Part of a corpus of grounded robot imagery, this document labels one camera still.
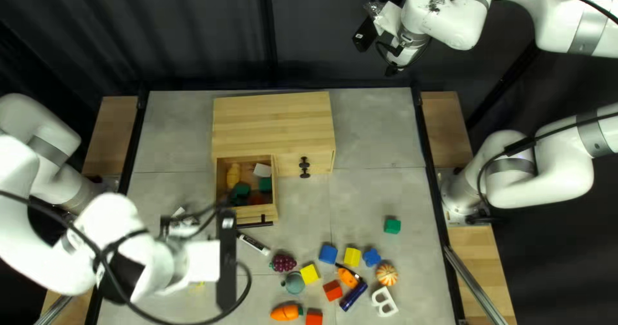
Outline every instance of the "open drawer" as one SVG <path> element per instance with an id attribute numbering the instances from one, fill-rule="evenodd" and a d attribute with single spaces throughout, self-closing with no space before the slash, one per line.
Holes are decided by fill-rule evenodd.
<path id="1" fill-rule="evenodd" d="M 259 182 L 267 181 L 253 173 L 255 165 L 261 163 L 271 167 L 270 187 L 271 192 L 260 191 Z M 240 182 L 244 187 L 248 185 L 248 195 L 235 195 L 236 191 L 228 187 L 228 171 L 233 164 L 239 166 Z M 236 220 L 239 225 L 257 224 L 264 221 L 276 222 L 277 214 L 277 167 L 273 155 L 224 157 L 216 159 L 216 198 L 233 197 L 235 202 L 233 209 L 236 210 Z"/>

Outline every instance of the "drawer knob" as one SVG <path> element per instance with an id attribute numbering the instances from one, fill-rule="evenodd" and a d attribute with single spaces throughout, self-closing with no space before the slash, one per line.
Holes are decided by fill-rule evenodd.
<path id="1" fill-rule="evenodd" d="M 303 168 L 303 173 L 300 175 L 300 178 L 307 179 L 311 174 L 307 173 L 307 168 Z"/>
<path id="2" fill-rule="evenodd" d="M 300 168 L 309 168 L 309 166 L 311 165 L 311 163 L 307 162 L 306 157 L 300 157 L 300 160 L 302 161 L 301 163 L 298 164 Z"/>

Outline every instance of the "whiteboard marker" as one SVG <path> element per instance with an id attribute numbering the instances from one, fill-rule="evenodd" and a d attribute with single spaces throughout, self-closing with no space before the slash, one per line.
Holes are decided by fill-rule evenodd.
<path id="1" fill-rule="evenodd" d="M 236 238 L 238 238 L 239 240 L 247 243 L 253 249 L 261 252 L 262 255 L 264 255 L 264 256 L 268 256 L 268 254 L 270 254 L 270 249 L 268 249 L 266 246 L 263 246 L 262 244 L 258 243 L 258 241 L 256 241 L 255 239 L 251 238 L 250 236 L 248 236 L 246 234 L 242 234 L 240 232 L 236 232 Z"/>

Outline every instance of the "toy carrot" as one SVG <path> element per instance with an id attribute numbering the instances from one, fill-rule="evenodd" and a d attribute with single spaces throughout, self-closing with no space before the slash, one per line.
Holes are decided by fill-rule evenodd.
<path id="1" fill-rule="evenodd" d="M 279 321 L 294 320 L 299 315 L 303 315 L 303 308 L 300 305 L 280 306 L 271 312 L 271 318 Z"/>

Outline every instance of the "dark green block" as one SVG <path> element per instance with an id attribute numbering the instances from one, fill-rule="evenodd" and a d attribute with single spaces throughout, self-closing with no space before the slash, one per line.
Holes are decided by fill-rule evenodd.
<path id="1" fill-rule="evenodd" d="M 259 180 L 259 192 L 273 192 L 273 179 L 262 178 Z"/>
<path id="2" fill-rule="evenodd" d="M 384 231 L 387 234 L 398 234 L 401 231 L 401 221 L 388 219 L 384 223 Z"/>
<path id="3" fill-rule="evenodd" d="M 251 186 L 249 186 L 249 184 L 237 183 L 234 185 L 234 189 L 232 189 L 232 198 L 248 197 L 249 192 L 251 192 Z"/>

